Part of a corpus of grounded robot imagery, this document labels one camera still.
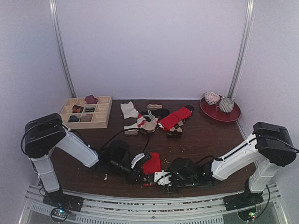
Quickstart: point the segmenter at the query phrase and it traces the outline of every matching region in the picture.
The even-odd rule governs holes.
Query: red fabric
[[[151,159],[146,161],[143,165],[143,172],[145,175],[154,172],[161,172],[161,162],[159,153],[150,153]],[[145,183],[144,186],[152,186],[152,184]]]
[[[186,119],[191,115],[191,111],[189,111],[186,107],[182,107],[178,111],[172,112],[166,118],[158,121],[158,124],[160,123],[164,127],[163,130],[167,131],[175,126],[180,120]]]

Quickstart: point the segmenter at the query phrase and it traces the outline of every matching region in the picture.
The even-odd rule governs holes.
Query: cup
[[[219,109],[224,113],[231,113],[234,109],[233,100],[227,97],[223,97],[220,100]]]

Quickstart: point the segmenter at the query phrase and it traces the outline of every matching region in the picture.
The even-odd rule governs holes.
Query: brown tabletop
[[[94,148],[100,148],[115,133],[123,129],[123,116],[120,103],[128,100],[114,100],[111,108],[107,129],[80,129],[84,139]],[[180,109],[185,105],[193,105],[194,114],[184,125],[183,137],[178,139],[166,138],[166,132],[157,129],[150,136],[147,147],[149,152],[160,154],[162,168],[167,168],[176,157],[190,158],[198,161],[206,155],[222,156],[243,139],[235,122],[222,123],[206,116],[195,100],[132,100],[138,111],[146,111],[148,103],[162,104],[170,112]],[[137,136],[119,135],[116,139],[125,140],[131,147],[132,156],[142,151],[146,142],[146,135],[139,133]],[[119,197],[188,197],[228,193],[242,190],[244,183],[255,171],[254,164],[237,171],[227,180],[219,182],[212,189],[189,187],[180,189],[178,194],[166,194],[163,187],[128,184],[124,177],[108,173],[104,181],[104,173],[86,168],[79,161],[69,156],[62,150],[56,149],[51,157],[55,172],[63,189]]]

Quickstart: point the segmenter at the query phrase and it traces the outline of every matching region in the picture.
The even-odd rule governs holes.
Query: white fabric
[[[123,128],[125,129],[125,130],[127,130],[127,129],[129,129],[129,128],[138,128],[138,125],[137,125],[137,123],[135,123],[135,124],[132,124],[132,125],[130,125],[130,126],[124,126]]]
[[[138,118],[139,112],[134,108],[132,101],[127,104],[121,104],[121,111],[124,119],[127,118]]]

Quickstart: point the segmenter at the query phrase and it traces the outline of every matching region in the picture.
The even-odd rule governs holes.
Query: wooden tray
[[[69,99],[62,111],[60,112],[60,116],[62,118],[62,122],[71,129],[89,129],[89,128],[107,128],[110,110],[112,105],[111,97],[96,97],[99,101],[97,104],[86,104],[85,98],[71,98]],[[74,105],[78,105],[84,107],[82,113],[73,113],[72,108]],[[85,112],[87,107],[95,108],[94,112]],[[81,118],[82,116],[91,114],[92,119],[88,122],[82,122],[81,119],[79,122],[68,122],[71,115],[77,116]]]

